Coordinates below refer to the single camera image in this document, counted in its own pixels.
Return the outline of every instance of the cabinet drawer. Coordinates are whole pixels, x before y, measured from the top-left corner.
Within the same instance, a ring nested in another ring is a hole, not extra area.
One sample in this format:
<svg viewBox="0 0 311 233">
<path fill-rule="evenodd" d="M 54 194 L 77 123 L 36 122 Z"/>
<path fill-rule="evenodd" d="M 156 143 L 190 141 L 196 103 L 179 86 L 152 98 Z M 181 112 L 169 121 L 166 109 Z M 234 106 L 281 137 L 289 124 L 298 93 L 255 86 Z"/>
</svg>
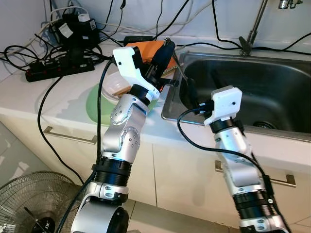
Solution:
<svg viewBox="0 0 311 233">
<path fill-rule="evenodd" d="M 79 179 L 59 162 L 46 144 L 35 120 L 3 115 L 0 115 L 0 120 L 51 170 L 70 177 L 76 184 L 81 184 Z M 82 131 L 44 122 L 41 124 L 42 130 L 47 129 L 47 127 L 52 128 L 48 129 L 50 132 L 45 136 L 62 160 L 75 169 L 83 180 L 86 180 L 92 172 L 91 167 L 96 160 L 97 142 L 95 144 L 92 142 L 96 132 Z M 128 187 L 130 189 L 130 199 L 156 205 L 152 144 L 141 143 L 132 165 Z"/>
<path fill-rule="evenodd" d="M 239 227 L 240 219 L 223 175 L 215 172 L 215 153 L 154 145 L 154 158 L 158 207 Z M 285 180 L 286 174 L 294 175 L 296 188 L 279 184 L 273 187 L 282 214 L 295 229 L 293 224 L 311 215 L 310 175 L 271 167 L 264 170 L 278 180 Z"/>
</svg>

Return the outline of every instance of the sink drain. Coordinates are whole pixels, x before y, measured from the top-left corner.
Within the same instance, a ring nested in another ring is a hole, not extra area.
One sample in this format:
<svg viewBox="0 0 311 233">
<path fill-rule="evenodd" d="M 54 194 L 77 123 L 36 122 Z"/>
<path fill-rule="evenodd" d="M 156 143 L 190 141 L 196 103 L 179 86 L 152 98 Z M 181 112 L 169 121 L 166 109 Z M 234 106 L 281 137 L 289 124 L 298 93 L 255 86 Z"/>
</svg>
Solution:
<svg viewBox="0 0 311 233">
<path fill-rule="evenodd" d="M 267 121 L 255 121 L 253 123 L 253 126 L 276 130 L 276 127 L 273 124 L 271 124 L 271 123 L 269 123 Z"/>
</svg>

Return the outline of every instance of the power strip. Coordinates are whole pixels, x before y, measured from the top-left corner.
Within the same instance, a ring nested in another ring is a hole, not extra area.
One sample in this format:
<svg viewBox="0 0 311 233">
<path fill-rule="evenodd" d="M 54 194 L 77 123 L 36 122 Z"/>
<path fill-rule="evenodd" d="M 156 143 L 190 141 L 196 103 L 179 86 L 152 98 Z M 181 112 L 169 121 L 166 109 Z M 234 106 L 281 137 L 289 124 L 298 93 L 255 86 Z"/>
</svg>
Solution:
<svg viewBox="0 0 311 233">
<path fill-rule="evenodd" d="M 59 63 L 43 65 L 42 63 L 31 64 L 26 71 L 25 77 L 28 82 L 35 82 L 44 79 L 51 79 L 70 74 L 78 74 L 94 70 L 92 58 L 83 58 L 83 63 L 79 65 L 60 66 Z"/>
</svg>

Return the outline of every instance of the robotic arm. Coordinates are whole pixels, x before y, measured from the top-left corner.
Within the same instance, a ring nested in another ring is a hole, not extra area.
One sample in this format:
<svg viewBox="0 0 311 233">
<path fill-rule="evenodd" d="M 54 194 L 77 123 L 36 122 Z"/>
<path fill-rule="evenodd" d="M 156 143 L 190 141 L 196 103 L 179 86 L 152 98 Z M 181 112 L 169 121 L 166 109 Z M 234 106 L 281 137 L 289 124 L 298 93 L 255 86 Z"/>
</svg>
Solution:
<svg viewBox="0 0 311 233">
<path fill-rule="evenodd" d="M 103 137 L 100 162 L 93 165 L 96 176 L 90 182 L 71 233 L 125 233 L 128 213 L 122 203 L 128 197 L 127 181 L 131 165 L 140 145 L 140 131 L 149 112 L 148 105 L 159 98 L 165 84 L 178 85 L 162 79 L 172 54 L 174 43 L 165 42 L 143 72 L 143 63 L 137 47 L 113 51 L 120 74 L 132 86 L 124 94 L 110 117 L 110 126 Z M 204 122 L 215 134 L 216 147 L 239 152 L 251 158 L 251 146 L 243 131 L 233 121 L 240 109 L 242 92 L 232 86 L 212 92 L 211 116 Z M 242 233 L 290 233 L 280 214 L 269 177 L 258 175 L 258 169 L 249 160 L 231 153 L 219 152 L 224 165 L 224 178 L 240 215 Z"/>
<path fill-rule="evenodd" d="M 149 112 L 148 105 L 157 100 L 165 84 L 161 78 L 174 51 L 172 41 L 165 43 L 144 68 L 139 49 L 124 47 L 113 51 L 120 74 L 132 86 L 113 109 L 110 126 L 103 137 L 102 156 L 93 165 L 96 175 L 90 182 L 71 233 L 125 233 L 128 213 L 121 206 L 128 197 L 127 181 L 140 145 L 140 131 Z"/>
<path fill-rule="evenodd" d="M 236 151 L 253 157 L 251 145 L 243 130 L 233 121 L 240 109 L 242 92 L 226 86 L 211 94 L 213 111 L 204 121 L 215 134 L 216 148 Z M 218 153 L 223 164 L 224 178 L 240 216 L 241 233 L 290 233 L 273 197 L 269 176 L 258 175 L 249 160 L 230 153 Z"/>
</svg>

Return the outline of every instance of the faucet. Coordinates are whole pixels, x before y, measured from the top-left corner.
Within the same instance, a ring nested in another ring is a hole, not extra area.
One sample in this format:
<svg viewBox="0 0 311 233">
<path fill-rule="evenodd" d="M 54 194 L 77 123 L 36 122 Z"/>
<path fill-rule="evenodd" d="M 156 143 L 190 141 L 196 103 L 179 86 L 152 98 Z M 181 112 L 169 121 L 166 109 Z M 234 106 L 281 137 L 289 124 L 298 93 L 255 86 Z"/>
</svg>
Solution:
<svg viewBox="0 0 311 233">
<path fill-rule="evenodd" d="M 253 29 L 249 32 L 247 40 L 245 40 L 242 36 L 239 37 L 239 41 L 242 46 L 241 55 L 243 56 L 249 56 L 252 51 L 252 47 L 257 35 L 257 29 L 261 21 L 263 12 L 266 8 L 267 2 L 268 0 L 262 0 Z M 290 6 L 290 8 L 293 9 L 296 7 L 297 4 L 301 3 L 302 1 L 300 0 L 280 0 L 278 7 L 279 9 L 287 9 Z"/>
<path fill-rule="evenodd" d="M 301 4 L 303 1 L 300 0 L 280 0 L 278 5 L 279 9 L 287 9 L 289 6 L 291 9 L 295 8 L 297 4 Z"/>
</svg>

